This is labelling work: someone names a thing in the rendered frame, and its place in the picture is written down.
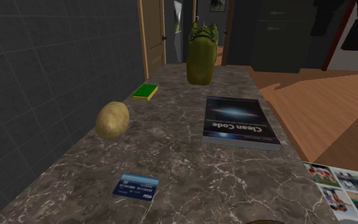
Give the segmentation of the dark grey cabinet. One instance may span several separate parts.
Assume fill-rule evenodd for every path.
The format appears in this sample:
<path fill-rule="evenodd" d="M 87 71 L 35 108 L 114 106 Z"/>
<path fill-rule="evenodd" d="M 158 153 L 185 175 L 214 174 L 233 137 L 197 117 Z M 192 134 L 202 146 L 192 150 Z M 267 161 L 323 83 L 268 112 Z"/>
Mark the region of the dark grey cabinet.
<path fill-rule="evenodd" d="M 254 71 L 298 73 L 315 20 L 313 0 L 260 0 L 251 53 Z"/>

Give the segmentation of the dark book with galaxy cover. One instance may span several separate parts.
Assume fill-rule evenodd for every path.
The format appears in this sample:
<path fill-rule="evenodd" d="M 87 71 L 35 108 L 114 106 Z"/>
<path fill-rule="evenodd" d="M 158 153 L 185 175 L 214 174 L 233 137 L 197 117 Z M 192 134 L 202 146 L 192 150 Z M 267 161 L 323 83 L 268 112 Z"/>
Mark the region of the dark book with galaxy cover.
<path fill-rule="evenodd" d="M 202 141 L 280 151 L 282 145 L 257 99 L 208 96 Z"/>

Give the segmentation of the picture-patterned robot stand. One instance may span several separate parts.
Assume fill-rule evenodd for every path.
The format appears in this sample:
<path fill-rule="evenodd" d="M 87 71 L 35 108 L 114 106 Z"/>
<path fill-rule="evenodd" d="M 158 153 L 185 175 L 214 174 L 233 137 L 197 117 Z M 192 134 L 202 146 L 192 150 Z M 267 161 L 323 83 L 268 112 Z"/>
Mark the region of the picture-patterned robot stand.
<path fill-rule="evenodd" d="M 358 224 L 358 171 L 303 164 L 340 224 Z"/>

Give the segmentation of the light wooden door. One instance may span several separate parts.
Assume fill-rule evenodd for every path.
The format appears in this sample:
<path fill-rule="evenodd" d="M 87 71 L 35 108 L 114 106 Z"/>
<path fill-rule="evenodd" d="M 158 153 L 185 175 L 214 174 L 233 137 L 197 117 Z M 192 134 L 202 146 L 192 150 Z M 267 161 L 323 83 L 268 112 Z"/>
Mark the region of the light wooden door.
<path fill-rule="evenodd" d="M 145 79 L 166 63 L 164 0 L 137 0 Z"/>

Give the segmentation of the brown round object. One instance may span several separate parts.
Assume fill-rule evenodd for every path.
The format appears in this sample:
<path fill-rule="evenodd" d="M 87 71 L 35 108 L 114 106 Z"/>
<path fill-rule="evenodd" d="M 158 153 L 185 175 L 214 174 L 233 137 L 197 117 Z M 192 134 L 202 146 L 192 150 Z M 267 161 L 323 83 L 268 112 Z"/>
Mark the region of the brown round object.
<path fill-rule="evenodd" d="M 286 223 L 277 220 L 261 219 L 261 220 L 250 221 L 247 222 L 246 224 L 286 224 Z"/>

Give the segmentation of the green and yellow sponge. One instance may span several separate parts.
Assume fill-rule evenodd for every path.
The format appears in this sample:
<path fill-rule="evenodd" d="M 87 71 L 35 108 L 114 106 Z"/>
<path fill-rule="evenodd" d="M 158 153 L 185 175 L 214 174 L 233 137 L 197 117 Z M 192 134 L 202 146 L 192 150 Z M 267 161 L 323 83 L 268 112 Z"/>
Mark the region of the green and yellow sponge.
<path fill-rule="evenodd" d="M 149 101 L 157 90 L 158 85 L 143 84 L 132 96 L 135 100 Z"/>

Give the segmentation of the brown potato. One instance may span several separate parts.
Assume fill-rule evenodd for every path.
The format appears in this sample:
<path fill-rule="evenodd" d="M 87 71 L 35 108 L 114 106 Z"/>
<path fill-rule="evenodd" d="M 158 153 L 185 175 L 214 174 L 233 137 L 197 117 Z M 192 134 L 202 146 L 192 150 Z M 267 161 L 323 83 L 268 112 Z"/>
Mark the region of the brown potato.
<path fill-rule="evenodd" d="M 95 122 L 95 130 L 103 139 L 117 139 L 124 135 L 130 123 L 127 106 L 122 102 L 109 102 L 100 111 Z"/>

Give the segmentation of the blue bank card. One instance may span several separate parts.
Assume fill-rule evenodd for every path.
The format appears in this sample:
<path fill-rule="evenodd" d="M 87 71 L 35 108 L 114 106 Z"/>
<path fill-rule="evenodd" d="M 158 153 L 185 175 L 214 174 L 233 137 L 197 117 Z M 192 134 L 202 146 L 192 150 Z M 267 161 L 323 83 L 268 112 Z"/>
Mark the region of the blue bank card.
<path fill-rule="evenodd" d="M 158 178 L 124 173 L 116 185 L 113 194 L 152 201 L 158 183 Z"/>

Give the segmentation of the dark framed wall picture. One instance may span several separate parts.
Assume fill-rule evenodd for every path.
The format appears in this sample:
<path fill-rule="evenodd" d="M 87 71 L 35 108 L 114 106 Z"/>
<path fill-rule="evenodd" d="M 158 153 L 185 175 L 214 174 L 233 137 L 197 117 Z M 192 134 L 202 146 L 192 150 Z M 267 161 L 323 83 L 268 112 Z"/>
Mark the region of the dark framed wall picture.
<path fill-rule="evenodd" d="M 210 12 L 225 12 L 226 0 L 210 0 Z"/>

